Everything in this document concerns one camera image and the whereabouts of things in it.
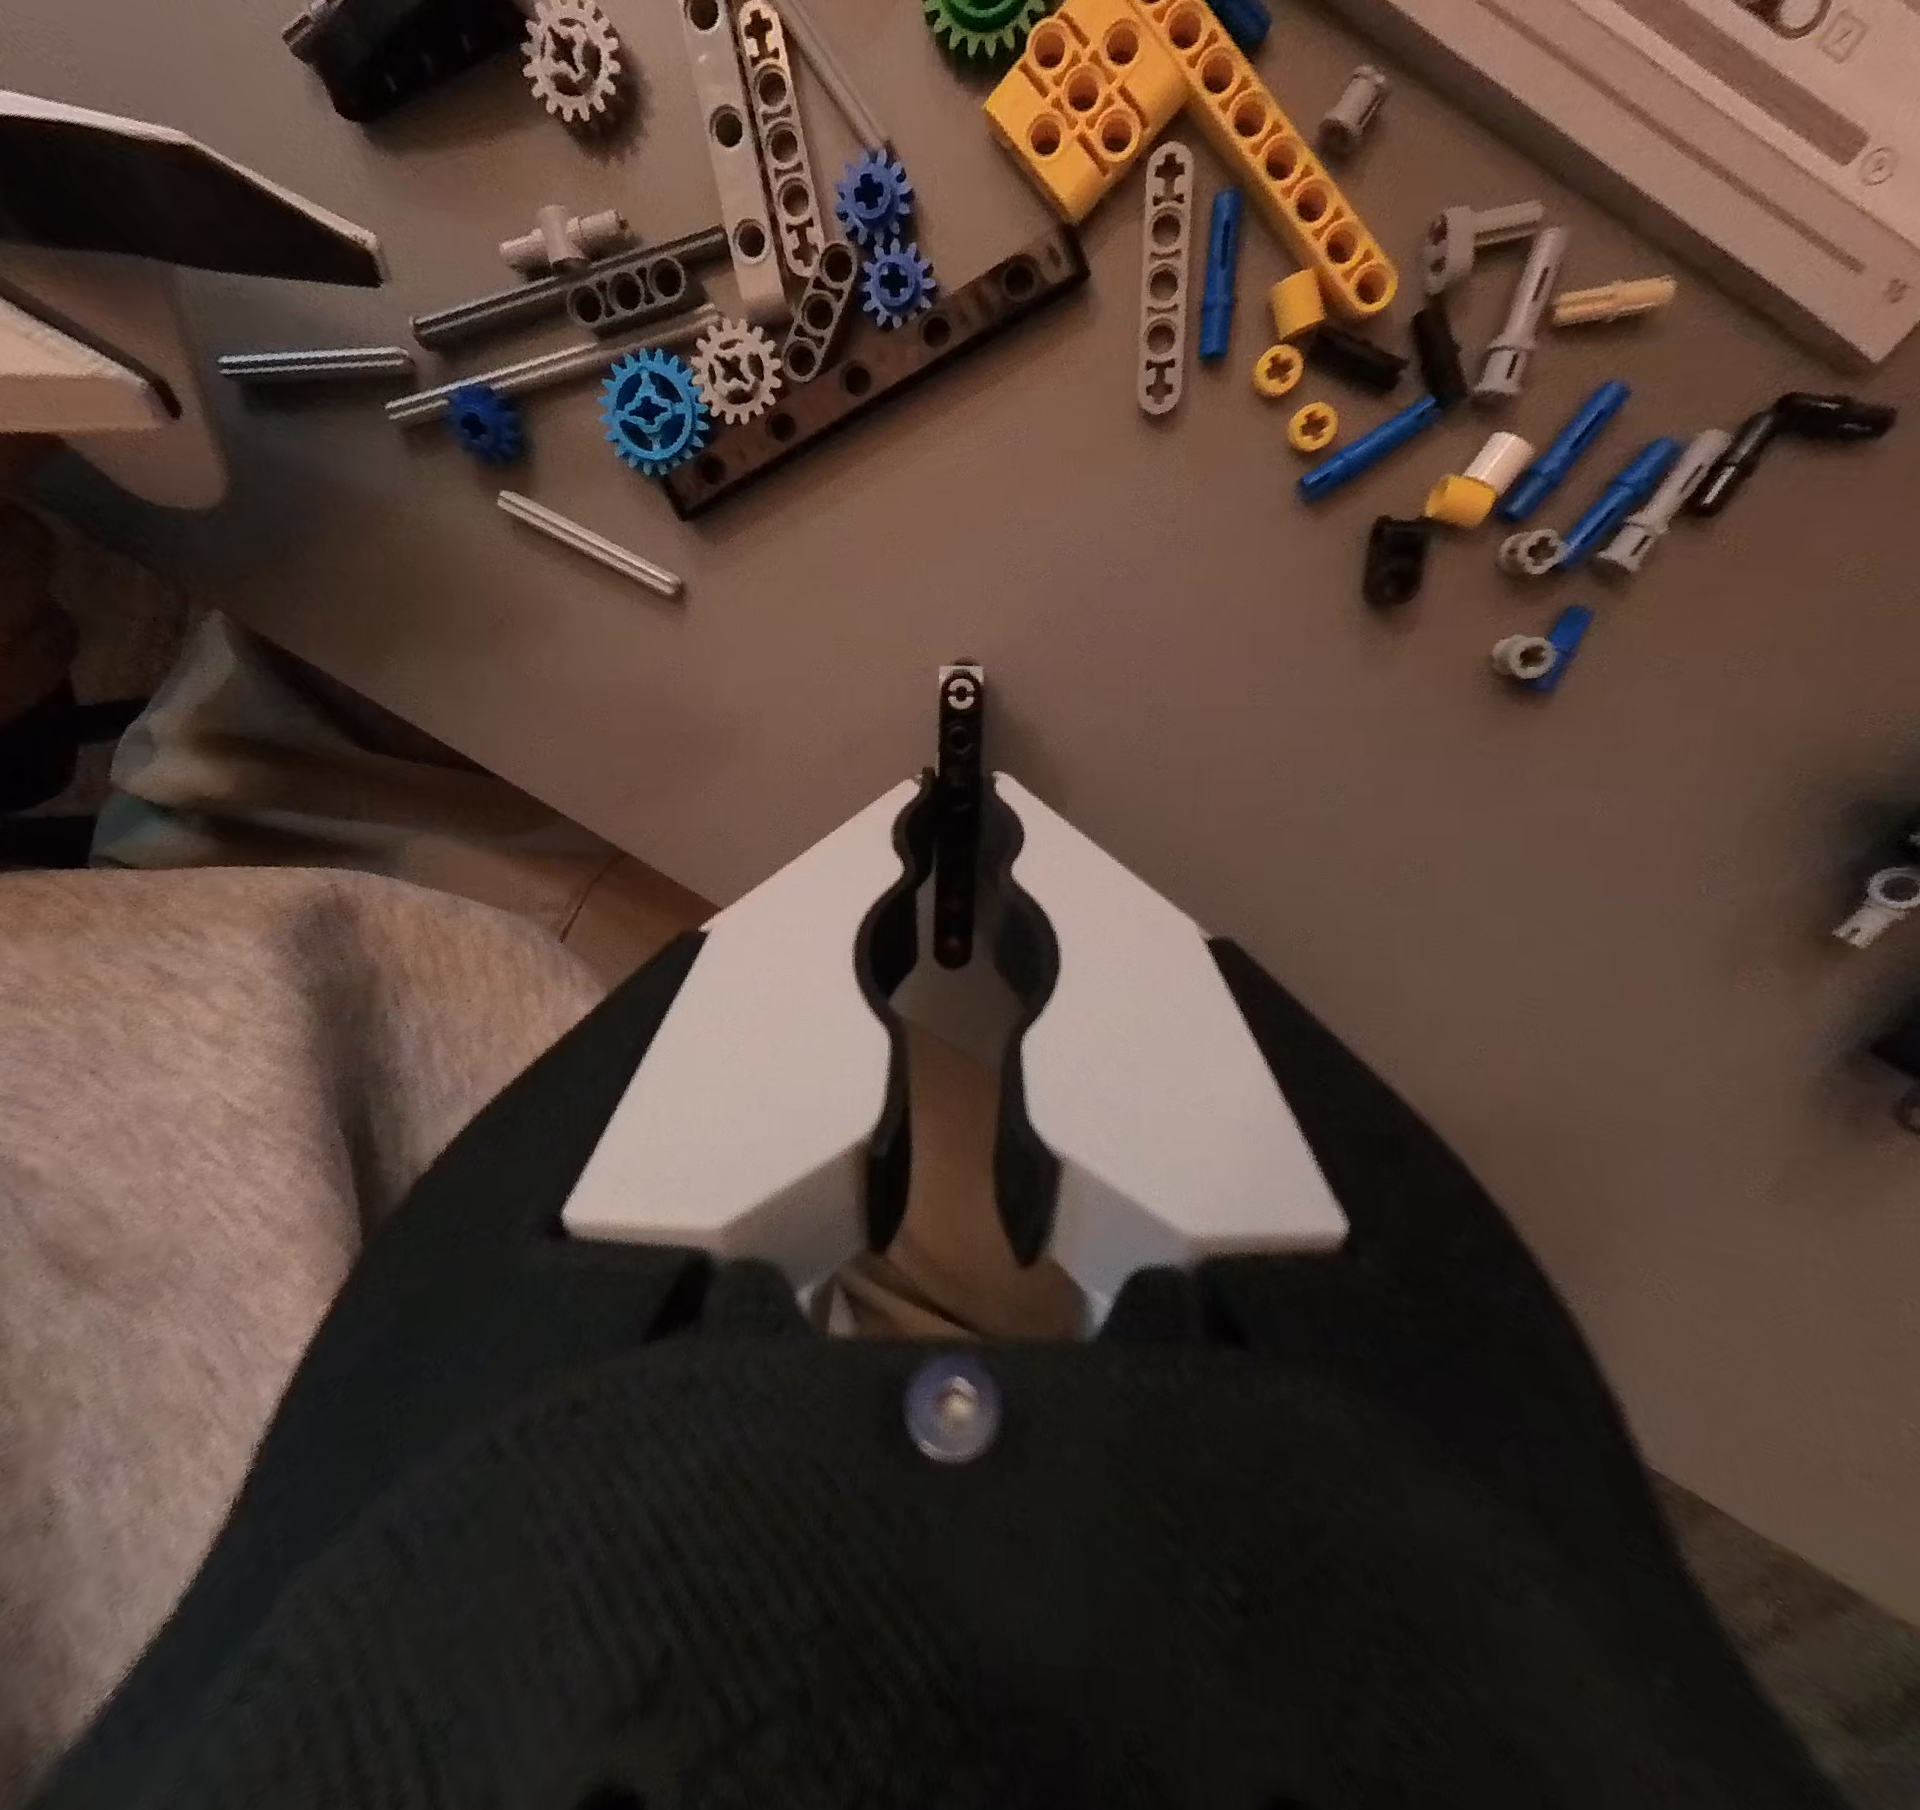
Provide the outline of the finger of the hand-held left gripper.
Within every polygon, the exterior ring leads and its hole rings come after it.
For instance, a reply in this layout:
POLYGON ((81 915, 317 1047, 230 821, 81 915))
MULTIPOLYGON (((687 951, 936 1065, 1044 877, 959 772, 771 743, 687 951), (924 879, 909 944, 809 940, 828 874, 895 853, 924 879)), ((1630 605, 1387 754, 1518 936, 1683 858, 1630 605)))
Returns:
POLYGON ((1 296, 3 436, 145 436, 177 419, 162 379, 1 296))
POLYGON ((183 131, 1 95, 1 238, 230 275, 377 287, 380 240, 183 131))

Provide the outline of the thin black lego beam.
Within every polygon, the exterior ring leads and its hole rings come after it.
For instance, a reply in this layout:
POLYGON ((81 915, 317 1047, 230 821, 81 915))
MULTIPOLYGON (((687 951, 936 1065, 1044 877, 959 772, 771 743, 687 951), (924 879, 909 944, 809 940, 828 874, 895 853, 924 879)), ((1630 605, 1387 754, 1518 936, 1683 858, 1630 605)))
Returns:
POLYGON ((973 658, 937 671, 934 957, 947 969, 972 961, 978 855, 984 813, 985 676, 973 658))

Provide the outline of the black and yellow lego assembly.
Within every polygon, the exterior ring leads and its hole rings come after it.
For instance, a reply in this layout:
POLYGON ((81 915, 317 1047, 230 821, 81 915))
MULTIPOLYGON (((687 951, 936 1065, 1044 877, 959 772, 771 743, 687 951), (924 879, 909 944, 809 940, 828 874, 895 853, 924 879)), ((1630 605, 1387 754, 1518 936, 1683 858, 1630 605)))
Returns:
MULTIPOLYGON (((1867 868, 1851 910, 1831 927, 1831 939, 1865 953, 1884 936, 1916 921, 1918 912, 1918 808, 1896 817, 1884 853, 1867 868)), ((1918 996, 1893 1014, 1891 1021, 1863 1047, 1863 1055, 1895 1073, 1903 1089, 1891 1107, 1893 1121, 1918 1137, 1918 996)))

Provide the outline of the black curved lego panel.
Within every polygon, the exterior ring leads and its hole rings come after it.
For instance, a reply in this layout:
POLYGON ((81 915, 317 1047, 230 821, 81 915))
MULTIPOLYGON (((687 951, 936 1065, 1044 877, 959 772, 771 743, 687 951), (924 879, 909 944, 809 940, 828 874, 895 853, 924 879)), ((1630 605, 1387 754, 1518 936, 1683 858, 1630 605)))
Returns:
POLYGON ((341 119, 366 125, 517 51, 528 18, 528 0, 313 0, 282 41, 341 119))

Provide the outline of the thick dark grey lego axle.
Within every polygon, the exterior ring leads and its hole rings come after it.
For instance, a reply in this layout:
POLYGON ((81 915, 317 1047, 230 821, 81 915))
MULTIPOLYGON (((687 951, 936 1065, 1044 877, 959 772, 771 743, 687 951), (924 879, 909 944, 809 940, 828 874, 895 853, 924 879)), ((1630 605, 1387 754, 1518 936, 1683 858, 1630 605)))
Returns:
POLYGON ((669 241, 630 245, 589 262, 586 270, 563 271, 549 278, 526 278, 510 290, 472 296, 448 308, 419 314, 411 321, 413 336, 421 346, 445 353, 466 343, 481 343, 497 334, 526 329, 545 317, 563 317, 577 327, 565 312, 566 287, 576 278, 609 262, 634 262, 669 255, 677 256, 687 267, 687 273, 703 285, 703 271, 706 264, 730 260, 728 235, 724 228, 712 223, 669 241))

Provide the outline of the light grey lego axle connector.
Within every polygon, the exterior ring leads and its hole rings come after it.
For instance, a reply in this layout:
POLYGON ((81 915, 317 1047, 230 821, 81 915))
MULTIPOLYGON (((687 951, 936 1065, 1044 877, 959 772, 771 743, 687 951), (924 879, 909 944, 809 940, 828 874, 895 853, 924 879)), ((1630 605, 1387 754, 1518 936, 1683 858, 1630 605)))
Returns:
POLYGON ((497 258, 519 278, 549 278, 586 270, 626 249, 631 230, 620 212, 570 212, 563 204, 539 209, 534 228, 497 245, 497 258))

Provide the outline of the short light grey lego axle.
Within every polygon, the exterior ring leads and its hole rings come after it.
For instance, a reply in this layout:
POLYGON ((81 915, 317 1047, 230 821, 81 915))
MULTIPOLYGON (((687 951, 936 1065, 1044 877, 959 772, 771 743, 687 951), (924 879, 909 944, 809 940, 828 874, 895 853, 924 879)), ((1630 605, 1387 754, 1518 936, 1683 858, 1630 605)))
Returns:
POLYGON ((497 490, 496 508, 539 537, 570 550, 589 564, 624 575, 663 600, 681 600, 686 581, 680 573, 626 549, 624 545, 586 528, 583 523, 526 496, 517 490, 497 490))

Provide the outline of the large blue lego gear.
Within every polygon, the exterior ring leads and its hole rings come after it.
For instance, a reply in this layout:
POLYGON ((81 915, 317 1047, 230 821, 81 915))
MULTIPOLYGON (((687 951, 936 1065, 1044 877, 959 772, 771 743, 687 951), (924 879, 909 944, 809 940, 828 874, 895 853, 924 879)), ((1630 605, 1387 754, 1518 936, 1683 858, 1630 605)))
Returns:
POLYGON ((712 417, 689 363, 665 348, 617 357, 600 383, 599 410, 610 450, 646 480, 689 466, 711 441, 712 417))

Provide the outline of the light grey thin lego beam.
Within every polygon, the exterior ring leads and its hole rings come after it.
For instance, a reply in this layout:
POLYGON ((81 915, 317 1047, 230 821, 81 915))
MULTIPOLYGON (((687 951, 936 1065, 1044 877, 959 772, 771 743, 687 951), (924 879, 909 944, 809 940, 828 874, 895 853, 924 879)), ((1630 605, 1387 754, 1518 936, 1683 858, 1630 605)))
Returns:
POLYGON ((1135 403, 1148 419, 1171 414, 1184 392, 1195 172, 1177 140, 1157 144, 1142 172, 1135 403))
POLYGON ((736 10, 736 36, 782 267, 787 282, 802 287, 830 230, 822 219, 782 16, 767 0, 744 0, 736 10))

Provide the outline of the thin grey three-hole lego beam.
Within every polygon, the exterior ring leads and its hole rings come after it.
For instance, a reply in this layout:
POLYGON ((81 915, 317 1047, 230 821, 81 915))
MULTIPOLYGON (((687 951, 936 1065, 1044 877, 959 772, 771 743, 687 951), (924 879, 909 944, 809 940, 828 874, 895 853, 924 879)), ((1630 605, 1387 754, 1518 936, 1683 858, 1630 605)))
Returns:
POLYGON ((784 379, 801 388, 813 382, 835 350, 855 287, 860 255, 849 240, 828 241, 793 304, 780 350, 784 379))

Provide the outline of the blue lego axle pin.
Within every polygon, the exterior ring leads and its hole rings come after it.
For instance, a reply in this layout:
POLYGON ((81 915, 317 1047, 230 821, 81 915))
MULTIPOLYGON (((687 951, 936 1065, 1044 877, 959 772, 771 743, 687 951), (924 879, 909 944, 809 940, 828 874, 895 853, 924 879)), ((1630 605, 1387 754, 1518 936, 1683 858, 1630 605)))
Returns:
POLYGON ((1298 480, 1298 498, 1314 504, 1357 482, 1436 428, 1447 408, 1433 395, 1426 395, 1389 414, 1373 430, 1314 463, 1298 480))

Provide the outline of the long grey lego pin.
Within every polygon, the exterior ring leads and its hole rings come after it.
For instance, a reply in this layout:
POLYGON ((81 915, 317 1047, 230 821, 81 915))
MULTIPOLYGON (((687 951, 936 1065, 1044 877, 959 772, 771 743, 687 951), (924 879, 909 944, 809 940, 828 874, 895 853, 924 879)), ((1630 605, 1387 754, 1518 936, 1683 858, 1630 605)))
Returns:
POLYGON ((1564 225, 1550 223, 1535 233, 1500 331, 1489 345, 1476 376, 1473 403, 1497 404, 1521 392, 1567 247, 1569 233, 1564 225))
POLYGON ((1667 535, 1672 519, 1692 498, 1707 474, 1732 445, 1725 430, 1704 430, 1691 437, 1675 454, 1665 475, 1643 502, 1633 506, 1620 528, 1595 555, 1595 566, 1616 575, 1636 575, 1659 542, 1667 535))

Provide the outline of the long black lego beam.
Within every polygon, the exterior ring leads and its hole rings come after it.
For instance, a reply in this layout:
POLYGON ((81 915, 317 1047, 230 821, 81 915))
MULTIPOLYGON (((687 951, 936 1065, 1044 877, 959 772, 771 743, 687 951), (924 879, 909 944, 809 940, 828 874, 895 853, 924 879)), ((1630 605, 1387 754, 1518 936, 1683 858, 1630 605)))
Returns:
POLYGON ((1054 223, 927 311, 889 331, 844 345, 815 378, 787 388, 744 426, 663 477, 675 518, 693 523, 835 434, 875 414, 949 366, 1014 334, 1089 282, 1083 241, 1054 223))

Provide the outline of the yellow lego block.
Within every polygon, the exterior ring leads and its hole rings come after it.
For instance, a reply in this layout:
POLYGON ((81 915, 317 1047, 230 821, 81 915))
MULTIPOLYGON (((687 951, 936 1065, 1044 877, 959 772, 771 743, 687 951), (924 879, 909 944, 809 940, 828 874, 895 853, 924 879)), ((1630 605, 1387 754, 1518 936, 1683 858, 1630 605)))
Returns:
POLYGON ((1081 223, 1186 107, 1171 54, 1129 0, 1063 0, 984 100, 1053 215, 1081 223))

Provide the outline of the person's grey trouser leg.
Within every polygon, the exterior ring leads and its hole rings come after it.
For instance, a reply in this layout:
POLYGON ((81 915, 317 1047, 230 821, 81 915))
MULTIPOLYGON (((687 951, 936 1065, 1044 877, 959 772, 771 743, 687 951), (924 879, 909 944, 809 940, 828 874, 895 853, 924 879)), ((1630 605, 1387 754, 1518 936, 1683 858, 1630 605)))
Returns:
POLYGON ((313 1583, 711 1266, 558 1214, 665 1007, 392 879, 3 887, 3 1806, 133 1806, 313 1583))

